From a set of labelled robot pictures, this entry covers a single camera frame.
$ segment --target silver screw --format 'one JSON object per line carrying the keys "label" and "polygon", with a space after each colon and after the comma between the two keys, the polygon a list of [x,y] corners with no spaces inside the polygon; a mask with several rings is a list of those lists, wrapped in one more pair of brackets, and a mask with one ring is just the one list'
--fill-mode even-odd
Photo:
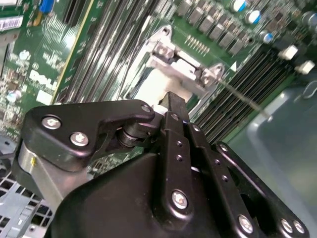
{"label": "silver screw", "polygon": [[142,108],[142,110],[144,110],[147,113],[149,113],[151,111],[151,109],[146,105],[142,105],[141,108]]}
{"label": "silver screw", "polygon": [[188,205],[187,198],[179,191],[174,191],[172,194],[172,200],[176,207],[179,209],[185,209]]}
{"label": "silver screw", "polygon": [[302,227],[302,225],[298,221],[294,221],[293,223],[294,223],[294,226],[298,230],[299,233],[302,233],[302,234],[305,233],[304,228]]}
{"label": "silver screw", "polygon": [[240,215],[240,216],[238,217],[238,219],[239,219],[239,223],[240,223],[242,229],[243,229],[246,233],[251,234],[251,233],[253,232],[253,227],[252,227],[251,222],[248,220],[248,218],[246,218],[246,217],[243,216],[243,215]]}
{"label": "silver screw", "polygon": [[35,226],[31,226],[29,230],[33,232],[35,230]]}
{"label": "silver screw", "polygon": [[193,128],[194,128],[195,131],[200,131],[199,127],[196,126],[196,125],[193,125]]}
{"label": "silver screw", "polygon": [[50,130],[55,130],[60,128],[61,123],[58,119],[53,117],[47,117],[42,120],[42,125]]}
{"label": "silver screw", "polygon": [[223,151],[228,151],[228,148],[227,148],[225,145],[220,145],[220,148],[221,148]]}
{"label": "silver screw", "polygon": [[172,116],[172,118],[173,118],[174,120],[179,120],[179,118],[178,118],[178,116],[177,116],[176,114],[172,114],[171,116]]}
{"label": "silver screw", "polygon": [[293,233],[293,228],[291,227],[291,225],[285,220],[282,219],[281,223],[283,225],[283,228],[288,232],[288,233]]}
{"label": "silver screw", "polygon": [[81,132],[75,132],[70,136],[70,141],[77,146],[86,146],[89,142],[88,137]]}

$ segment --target metal grille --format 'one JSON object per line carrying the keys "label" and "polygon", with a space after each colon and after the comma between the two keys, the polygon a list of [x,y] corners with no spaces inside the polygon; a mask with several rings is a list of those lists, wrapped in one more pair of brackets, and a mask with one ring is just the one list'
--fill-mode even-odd
{"label": "metal grille", "polygon": [[[4,166],[0,165],[0,175],[5,174]],[[25,233],[37,238],[35,228],[43,233],[52,219],[47,203],[20,186],[11,172],[0,179],[0,238],[17,238]]]}

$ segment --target screw hole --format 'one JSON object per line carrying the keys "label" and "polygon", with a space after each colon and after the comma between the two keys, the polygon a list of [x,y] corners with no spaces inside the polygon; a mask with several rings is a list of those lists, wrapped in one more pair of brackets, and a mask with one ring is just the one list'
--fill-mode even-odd
{"label": "screw hole", "polygon": [[199,129],[199,127],[198,127],[198,126],[193,125],[193,127],[194,127],[194,130],[195,130],[195,131],[200,131],[200,129]]}
{"label": "screw hole", "polygon": [[154,142],[157,142],[158,138],[155,136],[155,137],[152,137],[151,139],[151,143],[154,143]]}
{"label": "screw hole", "polygon": [[225,182],[228,182],[228,181],[229,181],[228,177],[225,176],[225,175],[222,176],[222,180],[225,181]]}
{"label": "screw hole", "polygon": [[179,161],[179,162],[182,162],[183,161],[183,157],[181,155],[177,155],[176,156],[176,159]]}
{"label": "screw hole", "polygon": [[173,118],[174,120],[179,120],[179,118],[178,118],[178,116],[177,116],[176,114],[172,114],[171,116],[172,116],[172,118]]}
{"label": "screw hole", "polygon": [[144,110],[147,113],[149,113],[151,111],[151,109],[147,105],[142,105],[141,108],[142,108],[142,110]]}
{"label": "screw hole", "polygon": [[163,32],[165,33],[165,35],[167,36],[169,34],[169,29],[167,28],[163,28]]}

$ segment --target white label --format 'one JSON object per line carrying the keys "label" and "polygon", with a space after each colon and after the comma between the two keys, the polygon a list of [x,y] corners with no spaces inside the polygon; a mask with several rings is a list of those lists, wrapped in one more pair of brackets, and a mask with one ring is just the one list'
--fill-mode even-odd
{"label": "white label", "polygon": [[0,18],[0,31],[18,28],[22,25],[23,16]]}
{"label": "white label", "polygon": [[48,94],[43,90],[40,90],[38,96],[36,97],[36,101],[48,106],[51,104],[52,98],[53,96],[51,94]]}
{"label": "white label", "polygon": [[16,5],[17,0],[0,0],[0,6]]}
{"label": "white label", "polygon": [[44,84],[47,88],[56,90],[57,82],[53,82],[50,78],[46,78],[45,75],[40,75],[35,70],[31,70],[29,78],[33,81],[38,81],[40,84]]}
{"label": "white label", "polygon": [[23,93],[25,93],[27,89],[28,89],[28,86],[24,84],[24,85],[22,86],[21,91],[22,91]]}

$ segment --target blue capacitor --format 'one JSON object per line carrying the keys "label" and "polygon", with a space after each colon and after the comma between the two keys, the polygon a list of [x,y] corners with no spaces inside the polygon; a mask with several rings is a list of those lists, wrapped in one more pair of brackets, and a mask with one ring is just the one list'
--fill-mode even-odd
{"label": "blue capacitor", "polygon": [[42,0],[39,11],[42,13],[50,13],[54,6],[54,0]]}
{"label": "blue capacitor", "polygon": [[251,10],[245,16],[245,20],[248,24],[258,23],[260,18],[261,18],[261,13],[258,10]]}
{"label": "blue capacitor", "polygon": [[246,7],[245,0],[233,0],[231,2],[231,10],[234,12],[242,11]]}
{"label": "blue capacitor", "polygon": [[273,34],[267,31],[262,31],[260,33],[260,40],[265,44],[269,44],[273,41]]}

